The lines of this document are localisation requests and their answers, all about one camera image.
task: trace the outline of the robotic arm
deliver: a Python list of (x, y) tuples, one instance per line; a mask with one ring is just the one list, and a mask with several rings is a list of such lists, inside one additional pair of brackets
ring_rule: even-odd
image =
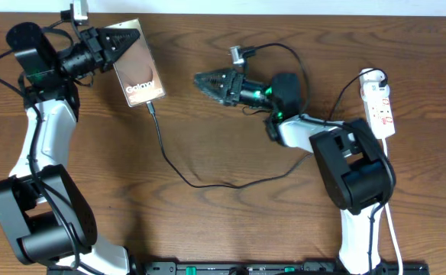
[[(246, 68), (245, 50), (232, 47), (231, 55), (235, 65)], [(380, 264), (377, 243), (382, 206), (391, 197), (396, 178), (367, 123), (362, 119), (329, 122), (300, 114), (302, 100), (294, 73), (277, 74), (266, 85), (229, 68), (198, 73), (195, 84), (223, 105), (268, 110), (264, 124), (272, 141), (315, 154), (325, 188), (341, 210), (341, 264), (352, 274), (375, 269)], [(362, 158), (347, 162), (358, 154)]]
[[(77, 34), (76, 44), (65, 31), (31, 22), (14, 26), (6, 36), (31, 86), (23, 87), (21, 94), (28, 118), (21, 156), (9, 178), (0, 181), (0, 223), (23, 264), (43, 264), (51, 273), (73, 273), (68, 270), (79, 261), (75, 272), (136, 274), (136, 264), (126, 249), (98, 236), (92, 210), (65, 169), (70, 138), (79, 119), (76, 84), (82, 85), (79, 79), (96, 69), (109, 70), (140, 37), (136, 29), (91, 27), (79, 31), (77, 25), (87, 23), (86, 15), (85, 1), (74, 1), (70, 10), (61, 12), (62, 22), (70, 22)], [(56, 52), (45, 33), (68, 37), (70, 47)], [(43, 190), (35, 185), (36, 176)], [(52, 211), (26, 213), (45, 202)]]

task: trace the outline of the white wall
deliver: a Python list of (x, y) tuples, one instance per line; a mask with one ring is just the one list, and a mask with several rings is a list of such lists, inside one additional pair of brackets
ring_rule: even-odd
[[(50, 11), (71, 0), (0, 0), (0, 11)], [(88, 0), (90, 12), (446, 16), (446, 0)]]

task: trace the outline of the green led light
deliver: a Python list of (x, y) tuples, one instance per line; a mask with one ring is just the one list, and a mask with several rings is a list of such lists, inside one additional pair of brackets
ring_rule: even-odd
[(196, 268), (195, 267), (187, 267), (186, 275), (196, 275)]

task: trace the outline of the wooden table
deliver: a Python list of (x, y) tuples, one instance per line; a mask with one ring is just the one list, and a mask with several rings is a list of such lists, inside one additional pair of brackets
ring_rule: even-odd
[[(231, 65), (228, 48), (281, 42), (304, 59), (312, 82), (310, 115), (324, 118), (342, 87), (364, 67), (388, 72), (396, 132), (389, 142), (397, 186), (391, 200), (405, 260), (446, 274), (446, 18), (341, 16), (91, 15), (101, 27), (139, 17), (167, 90), (156, 101), (166, 151), (194, 184), (243, 184), (284, 173), (302, 156), (269, 141), (263, 116), (225, 108), (192, 84), (194, 73)], [(48, 25), (57, 14), (0, 14), (0, 53), (14, 24)], [(14, 57), (0, 75), (15, 83)], [(268, 49), (250, 62), (250, 78), (298, 72)], [(364, 116), (358, 84), (340, 118)], [(91, 205), (99, 232), (140, 258), (181, 261), (301, 261), (335, 257), (340, 215), (314, 159), (295, 173), (249, 189), (193, 189), (163, 160), (145, 107), (129, 108), (114, 72), (80, 89), (80, 120), (68, 171)], [(18, 159), (27, 127), (22, 101), (0, 85), (0, 180)], [(380, 254), (395, 260), (386, 220)], [(22, 266), (0, 227), (0, 273), (44, 273)]]

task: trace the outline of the smartphone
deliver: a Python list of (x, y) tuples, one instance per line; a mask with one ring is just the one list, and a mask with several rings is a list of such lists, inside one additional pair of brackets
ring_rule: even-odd
[(165, 96), (155, 61), (138, 19), (117, 23), (106, 28), (136, 28), (138, 39), (115, 62), (114, 68), (130, 107)]

